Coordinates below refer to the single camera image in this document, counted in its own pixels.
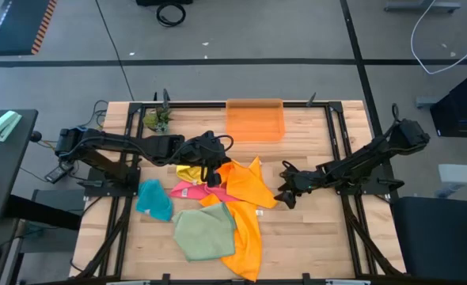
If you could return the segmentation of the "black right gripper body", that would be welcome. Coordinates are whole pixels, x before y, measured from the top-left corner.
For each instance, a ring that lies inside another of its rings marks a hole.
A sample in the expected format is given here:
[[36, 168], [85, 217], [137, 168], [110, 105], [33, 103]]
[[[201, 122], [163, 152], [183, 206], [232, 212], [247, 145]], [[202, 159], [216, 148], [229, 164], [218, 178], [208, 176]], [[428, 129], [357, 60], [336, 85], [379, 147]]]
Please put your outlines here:
[[298, 170], [295, 175], [287, 177], [287, 187], [288, 190], [295, 191], [296, 195], [311, 193], [319, 188], [327, 188], [328, 178], [325, 167], [317, 165], [314, 171]]

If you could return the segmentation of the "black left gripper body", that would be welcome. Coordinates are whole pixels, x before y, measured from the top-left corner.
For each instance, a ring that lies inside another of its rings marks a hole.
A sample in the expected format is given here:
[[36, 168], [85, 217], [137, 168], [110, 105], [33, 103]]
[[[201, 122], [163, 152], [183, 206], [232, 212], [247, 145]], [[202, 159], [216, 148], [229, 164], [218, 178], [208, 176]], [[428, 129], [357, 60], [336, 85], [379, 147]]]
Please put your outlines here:
[[231, 162], [231, 159], [226, 155], [221, 139], [213, 131], [206, 131], [183, 144], [183, 165], [217, 169], [227, 162]]

